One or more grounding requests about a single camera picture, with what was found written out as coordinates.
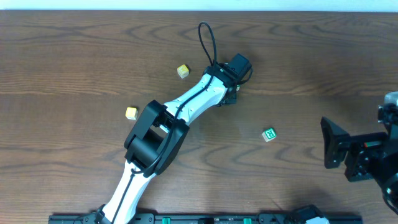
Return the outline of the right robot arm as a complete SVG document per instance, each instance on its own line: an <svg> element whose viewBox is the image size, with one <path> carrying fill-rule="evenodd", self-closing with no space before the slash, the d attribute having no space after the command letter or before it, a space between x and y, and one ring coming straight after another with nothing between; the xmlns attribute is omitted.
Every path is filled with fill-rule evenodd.
<svg viewBox="0 0 398 224"><path fill-rule="evenodd" d="M350 182L373 179L381 188L385 204L397 213L397 105L378 108L378 121L386 132L352 136L330 119L320 121L324 139L324 166L344 163Z"/></svg>

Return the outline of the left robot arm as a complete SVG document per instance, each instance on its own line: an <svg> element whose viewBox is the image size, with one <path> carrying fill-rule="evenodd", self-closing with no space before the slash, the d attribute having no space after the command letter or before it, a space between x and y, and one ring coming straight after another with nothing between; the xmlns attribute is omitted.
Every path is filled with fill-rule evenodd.
<svg viewBox="0 0 398 224"><path fill-rule="evenodd" d="M175 159L190 124L212 106L235 103L238 86L251 74L250 61L237 54L228 63L213 62L178 98L148 103L124 142L121 180L110 201L96 212L95 223L129 223L149 182Z"/></svg>

